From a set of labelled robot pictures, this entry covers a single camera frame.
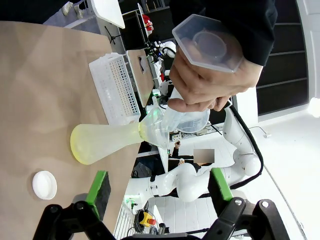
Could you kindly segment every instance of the brown table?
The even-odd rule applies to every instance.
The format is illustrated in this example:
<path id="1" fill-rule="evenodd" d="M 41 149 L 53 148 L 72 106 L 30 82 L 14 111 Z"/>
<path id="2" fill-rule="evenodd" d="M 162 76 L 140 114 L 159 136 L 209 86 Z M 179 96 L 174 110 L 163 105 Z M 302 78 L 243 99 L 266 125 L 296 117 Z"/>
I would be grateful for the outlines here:
<path id="1" fill-rule="evenodd" d="M 108 124 L 88 63 L 111 52 L 98 34 L 21 22 L 0 22 L 0 239 L 30 240 L 44 208 L 69 206 L 87 193 L 98 170 L 109 172 L 103 222 L 113 232 L 140 144 L 92 164 L 77 162 L 70 134 L 80 123 Z M 36 172 L 57 181 L 52 200 L 33 192 Z M 78 233 L 74 239 L 87 239 Z"/>
<path id="2" fill-rule="evenodd" d="M 145 50 L 128 50 L 126 51 L 126 55 L 130 63 L 141 105 L 145 108 L 150 97 L 150 93 L 154 87 L 154 80 L 152 78 Z M 143 59 L 142 61 L 145 63 L 142 66 L 143 71 L 139 58 Z"/>

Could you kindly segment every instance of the white plastic basket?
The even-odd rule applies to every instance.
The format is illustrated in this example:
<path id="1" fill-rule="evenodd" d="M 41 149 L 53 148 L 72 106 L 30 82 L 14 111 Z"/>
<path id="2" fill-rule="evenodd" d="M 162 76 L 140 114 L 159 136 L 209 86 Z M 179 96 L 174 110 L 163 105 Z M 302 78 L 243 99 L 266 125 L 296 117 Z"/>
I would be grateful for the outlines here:
<path id="1" fill-rule="evenodd" d="M 116 52 L 89 63 L 105 116 L 110 125 L 138 122 L 141 116 L 124 57 Z"/>

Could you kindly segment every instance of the bright light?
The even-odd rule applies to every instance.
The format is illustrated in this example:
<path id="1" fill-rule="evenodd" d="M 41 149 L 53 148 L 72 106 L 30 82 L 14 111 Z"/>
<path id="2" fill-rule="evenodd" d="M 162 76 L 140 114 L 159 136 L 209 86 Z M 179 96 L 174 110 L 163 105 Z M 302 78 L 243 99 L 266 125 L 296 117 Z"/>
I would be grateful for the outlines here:
<path id="1" fill-rule="evenodd" d="M 320 99 L 313 97 L 310 100 L 308 112 L 315 118 L 320 117 Z"/>

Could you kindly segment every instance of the shoe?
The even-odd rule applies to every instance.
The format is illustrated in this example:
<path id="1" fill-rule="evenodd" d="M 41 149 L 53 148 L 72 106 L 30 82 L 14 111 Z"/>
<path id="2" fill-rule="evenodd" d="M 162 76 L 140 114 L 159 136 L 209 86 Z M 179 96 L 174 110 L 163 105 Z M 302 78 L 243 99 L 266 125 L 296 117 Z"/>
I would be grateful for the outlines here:
<path id="1" fill-rule="evenodd" d="M 70 1 L 68 1 L 65 5 L 63 5 L 63 7 L 61 8 L 63 15 L 67 16 L 72 6 L 73 6 L 73 3 Z"/>
<path id="2" fill-rule="evenodd" d="M 78 19 L 82 19 L 83 17 L 84 17 L 84 10 L 81 10 L 80 8 L 79 8 L 79 5 L 76 5 L 76 6 L 74 6 L 73 7 L 74 8 L 74 10 L 75 10 L 75 12 L 76 12 L 76 16 L 77 16 L 77 18 Z"/>

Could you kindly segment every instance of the robotic arm in background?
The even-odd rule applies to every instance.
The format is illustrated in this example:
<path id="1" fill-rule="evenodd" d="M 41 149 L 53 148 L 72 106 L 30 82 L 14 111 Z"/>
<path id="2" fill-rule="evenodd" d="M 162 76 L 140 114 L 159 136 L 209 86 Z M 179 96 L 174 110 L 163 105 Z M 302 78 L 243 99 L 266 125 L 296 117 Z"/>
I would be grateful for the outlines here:
<path id="1" fill-rule="evenodd" d="M 223 137 L 237 149 L 233 153 L 234 165 L 222 167 L 221 171 L 227 184 L 232 186 L 239 184 L 248 177 L 252 180 L 262 171 L 262 157 L 258 157 L 259 149 L 252 143 L 254 139 L 248 131 L 240 116 L 238 121 L 235 117 L 236 111 L 233 105 L 225 109 L 226 116 L 223 126 Z M 124 203 L 134 214 L 142 209 L 148 199 L 159 196 L 166 196 L 176 188 L 179 198 L 184 202 L 192 202 L 208 191 L 210 170 L 201 175 L 197 175 L 194 167 L 189 163 L 184 163 L 175 169 L 157 176 L 145 178 L 130 178 L 125 195 Z"/>

